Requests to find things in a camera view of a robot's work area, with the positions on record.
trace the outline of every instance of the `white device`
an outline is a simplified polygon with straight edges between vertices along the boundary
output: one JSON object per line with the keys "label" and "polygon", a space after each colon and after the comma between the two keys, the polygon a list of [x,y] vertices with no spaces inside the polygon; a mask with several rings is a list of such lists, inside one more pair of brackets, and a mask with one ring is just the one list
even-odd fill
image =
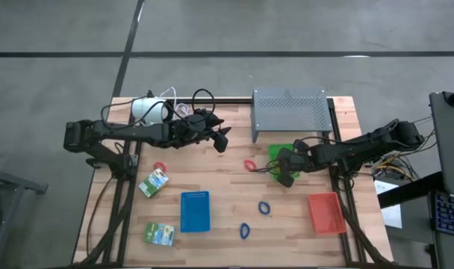
{"label": "white device", "polygon": [[169,115],[165,101],[158,97],[135,100],[131,107],[132,115],[135,120],[139,120],[156,102],[161,102],[156,104],[143,120],[147,125],[162,123]]}

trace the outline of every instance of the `gray perforated metal box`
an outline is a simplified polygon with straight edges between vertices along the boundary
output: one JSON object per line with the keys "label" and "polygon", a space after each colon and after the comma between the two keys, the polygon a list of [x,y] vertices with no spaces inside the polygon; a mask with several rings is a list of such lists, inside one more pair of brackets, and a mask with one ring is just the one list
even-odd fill
{"label": "gray perforated metal box", "polygon": [[250,118],[252,142],[259,132],[329,132],[332,119],[324,90],[254,87]]}

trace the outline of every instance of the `red rubber band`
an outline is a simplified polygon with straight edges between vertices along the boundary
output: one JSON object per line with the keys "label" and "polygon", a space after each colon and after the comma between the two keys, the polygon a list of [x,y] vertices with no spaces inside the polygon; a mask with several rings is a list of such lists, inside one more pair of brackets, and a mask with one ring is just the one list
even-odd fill
{"label": "red rubber band", "polygon": [[243,161],[243,166],[244,166],[248,171],[252,171],[252,170],[257,169],[257,165],[255,164],[255,162],[250,161],[250,160],[245,160],[245,161]]}
{"label": "red rubber band", "polygon": [[164,173],[167,171],[166,166],[163,163],[161,163],[160,161],[156,161],[154,163],[154,170],[156,170],[158,168],[160,168],[162,170],[162,172],[164,172]]}

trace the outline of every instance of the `blue rubber band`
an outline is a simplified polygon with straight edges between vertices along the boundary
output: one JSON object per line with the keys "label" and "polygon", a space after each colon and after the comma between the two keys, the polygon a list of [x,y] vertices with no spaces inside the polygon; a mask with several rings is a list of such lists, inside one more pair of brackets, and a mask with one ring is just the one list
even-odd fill
{"label": "blue rubber band", "polygon": [[[265,207],[267,208],[266,211],[264,211],[262,209],[262,205],[265,205]],[[260,213],[262,214],[270,214],[270,205],[268,202],[264,202],[264,201],[260,201],[259,204],[258,204],[258,210],[260,211]]]}
{"label": "blue rubber band", "polygon": [[[246,234],[243,233],[244,228],[247,229],[247,233]],[[242,223],[242,225],[240,225],[240,238],[245,240],[246,238],[249,237],[249,234],[250,234],[250,226],[247,225],[247,223]]]}

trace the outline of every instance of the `computer keyboard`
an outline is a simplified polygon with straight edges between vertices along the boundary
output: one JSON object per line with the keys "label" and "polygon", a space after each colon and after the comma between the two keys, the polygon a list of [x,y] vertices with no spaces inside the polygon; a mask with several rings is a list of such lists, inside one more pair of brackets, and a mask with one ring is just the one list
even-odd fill
{"label": "computer keyboard", "polygon": [[436,229],[454,235],[454,197],[435,194]]}

